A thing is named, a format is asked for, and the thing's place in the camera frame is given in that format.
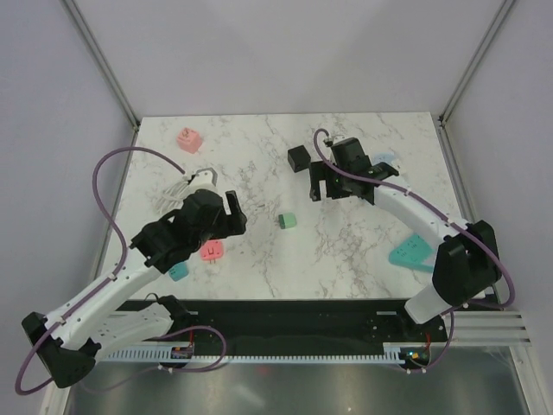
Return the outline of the aluminium frame post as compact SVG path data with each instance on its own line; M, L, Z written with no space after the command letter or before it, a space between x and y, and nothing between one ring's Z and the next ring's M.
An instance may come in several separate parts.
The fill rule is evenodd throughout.
M500 31L505 26L511 13L518 4L517 0L504 0L500 3L498 9L488 24L484 35L481 37L478 46L472 53L468 64L464 68L461 77L454 87L446 105L441 113L435 118L440 128L444 129L447 122L452 117L454 110L458 106L463 94L467 90L473 77L478 72L483 60L491 49L493 43L499 36Z
M124 113L126 119L133 131L138 131L141 121L137 116L132 104L130 103L124 89L113 71L111 64L107 60L100 44L94 35L89 23L87 22L78 2L74 0L60 0L60 5L67 13L68 19L75 27L79 38L84 42L86 49L105 80L118 106Z

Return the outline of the black cube socket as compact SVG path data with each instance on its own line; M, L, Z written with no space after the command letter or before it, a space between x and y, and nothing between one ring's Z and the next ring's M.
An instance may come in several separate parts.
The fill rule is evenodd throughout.
M308 169L311 156L304 145L299 145L288 150L287 158L289 166L294 173Z

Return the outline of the pink flat plug adapter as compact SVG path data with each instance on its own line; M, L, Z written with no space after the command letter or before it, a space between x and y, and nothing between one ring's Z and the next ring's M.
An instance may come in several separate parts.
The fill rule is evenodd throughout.
M208 240L200 249L200 259L204 262L214 263L224 256L225 250L221 239Z

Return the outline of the right aluminium frame post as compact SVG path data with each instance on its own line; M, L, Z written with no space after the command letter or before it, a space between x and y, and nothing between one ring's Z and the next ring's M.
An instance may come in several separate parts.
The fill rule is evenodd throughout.
M454 87L446 105L441 113L435 118L440 128L444 129L447 122L452 117L454 110L458 106L463 94L467 90L473 77L478 72L483 60L491 49L493 43L499 36L500 31L505 26L511 13L518 4L517 0L504 0L500 3L498 9L488 24L484 35L481 37L478 46L472 53L468 64L464 68L461 77Z

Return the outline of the green plug adapter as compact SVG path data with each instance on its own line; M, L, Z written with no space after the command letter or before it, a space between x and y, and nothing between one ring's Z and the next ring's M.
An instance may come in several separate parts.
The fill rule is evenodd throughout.
M279 214L277 220L282 230L290 229L297 225L297 219L293 213Z

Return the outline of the teal triangular power strip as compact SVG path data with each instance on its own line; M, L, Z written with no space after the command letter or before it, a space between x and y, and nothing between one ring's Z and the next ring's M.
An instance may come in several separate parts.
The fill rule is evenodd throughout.
M419 235L413 233L390 252L388 261L392 265L432 273L435 263L435 249L429 246Z

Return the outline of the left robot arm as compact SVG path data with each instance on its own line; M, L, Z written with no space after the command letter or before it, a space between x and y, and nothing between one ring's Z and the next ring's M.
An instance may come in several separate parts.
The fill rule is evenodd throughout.
M98 361L146 340L180 340L189 331L186 311L173 296L143 310L111 314L146 285L187 261L212 239L245 233L247 219L235 192L225 195L198 189L182 206L146 224L113 271L46 315L32 312L22 327L59 388L83 380Z

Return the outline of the teal square adapter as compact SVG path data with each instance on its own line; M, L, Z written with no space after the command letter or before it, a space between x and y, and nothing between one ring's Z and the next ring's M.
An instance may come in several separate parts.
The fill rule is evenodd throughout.
M174 281L178 282L186 278L189 275L189 269L186 262L180 262L172 266L168 270L168 276Z

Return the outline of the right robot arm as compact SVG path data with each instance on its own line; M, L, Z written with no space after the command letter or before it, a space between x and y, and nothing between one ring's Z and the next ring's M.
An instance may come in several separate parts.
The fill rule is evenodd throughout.
M397 333L415 340L436 316L471 301L500 278L493 228L485 221L470 223L451 217L414 192L401 173L388 163L372 163L356 137L336 140L327 130L314 134L317 152L327 146L330 157L311 163L310 198L355 196L403 222L434 251L430 283L405 305L396 318Z

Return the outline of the pink cube socket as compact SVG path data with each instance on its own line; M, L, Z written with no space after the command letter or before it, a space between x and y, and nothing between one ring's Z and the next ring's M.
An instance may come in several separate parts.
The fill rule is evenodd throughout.
M200 133L191 128L183 128L176 137L176 142L181 150L195 154L203 144Z

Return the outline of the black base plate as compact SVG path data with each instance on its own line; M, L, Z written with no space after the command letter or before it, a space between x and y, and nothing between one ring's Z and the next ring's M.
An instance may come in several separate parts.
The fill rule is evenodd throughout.
M402 300L178 300L155 301L174 323L174 341L202 351L377 352L384 342L431 343L448 338L439 316L410 320Z

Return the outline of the blue round power strip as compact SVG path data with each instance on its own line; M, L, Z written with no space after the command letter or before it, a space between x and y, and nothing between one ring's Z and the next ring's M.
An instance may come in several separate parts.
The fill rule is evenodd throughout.
M394 166L397 166L397 162L398 162L398 156L394 152L381 152L381 153L375 154L372 157L373 164L386 163L394 167Z

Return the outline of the left aluminium frame post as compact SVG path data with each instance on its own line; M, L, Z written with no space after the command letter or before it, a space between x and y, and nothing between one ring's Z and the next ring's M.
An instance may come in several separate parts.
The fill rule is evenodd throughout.
M126 119L133 131L138 131L141 121L137 116L132 104L130 103L124 89L113 71L111 64L107 60L100 44L94 35L89 23L87 22L78 2L74 0L60 0L60 5L67 13L68 19L75 27L79 38L84 42L86 49L105 80L118 106L124 113Z

